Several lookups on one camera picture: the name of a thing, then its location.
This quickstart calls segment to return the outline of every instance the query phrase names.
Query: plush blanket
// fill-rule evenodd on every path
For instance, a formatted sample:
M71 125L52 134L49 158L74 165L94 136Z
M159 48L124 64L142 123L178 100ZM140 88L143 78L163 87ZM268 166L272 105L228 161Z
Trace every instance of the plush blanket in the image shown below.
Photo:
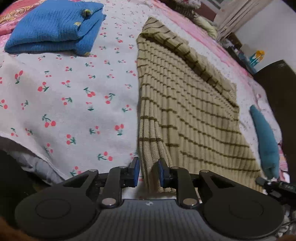
M137 43L139 150L149 190L162 191L159 158L260 190L260 167L239 130L235 86L155 18L147 20Z

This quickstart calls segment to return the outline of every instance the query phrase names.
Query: cherry print sheet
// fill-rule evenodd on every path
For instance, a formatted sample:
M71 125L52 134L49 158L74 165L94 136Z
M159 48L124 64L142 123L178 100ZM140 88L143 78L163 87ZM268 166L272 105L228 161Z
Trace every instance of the cherry print sheet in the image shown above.
M152 2L101 2L107 17L89 57L71 53L0 54L0 136L11 140L0 139L0 148L48 183L88 169L102 173L128 165L137 155L135 40L147 18L153 16L188 40L237 85L241 131L260 162L249 107L259 106L259 94L267 100L262 87L254 87L252 78L222 62ZM266 103L264 108L270 110ZM276 138L281 139L272 112L266 111L264 116ZM123 191L123 198L145 195L141 176L137 188Z

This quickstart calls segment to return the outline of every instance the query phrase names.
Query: round black disc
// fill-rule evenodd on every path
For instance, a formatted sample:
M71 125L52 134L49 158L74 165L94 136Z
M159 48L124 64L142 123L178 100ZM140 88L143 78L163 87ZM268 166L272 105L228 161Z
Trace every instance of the round black disc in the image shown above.
M28 235L40 239L70 237L91 224L95 205L78 188L48 190L24 199L15 209L17 224Z
M251 190L221 189L204 205L210 226L228 237L260 239L272 235L281 226L284 213L274 199Z

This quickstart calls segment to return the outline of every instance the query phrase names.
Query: teal cloth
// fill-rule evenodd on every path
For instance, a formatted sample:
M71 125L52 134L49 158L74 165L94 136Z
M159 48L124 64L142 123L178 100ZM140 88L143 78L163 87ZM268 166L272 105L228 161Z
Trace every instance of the teal cloth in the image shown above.
M279 148L274 133L263 114L254 105L250 107L258 137L261 167L268 179L279 177Z
M87 55L106 15L103 4L47 0L15 27L5 45L8 53L74 50Z

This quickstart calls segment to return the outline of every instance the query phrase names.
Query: dark wooden furniture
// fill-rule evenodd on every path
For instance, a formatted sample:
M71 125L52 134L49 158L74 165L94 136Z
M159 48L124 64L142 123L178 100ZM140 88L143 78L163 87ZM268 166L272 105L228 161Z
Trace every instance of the dark wooden furniture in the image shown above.
M195 12L211 21L214 21L214 18L216 17L216 13L203 2L201 3L200 8L196 9Z
M281 128L291 183L296 183L296 73L280 60L258 71L254 79L265 89Z

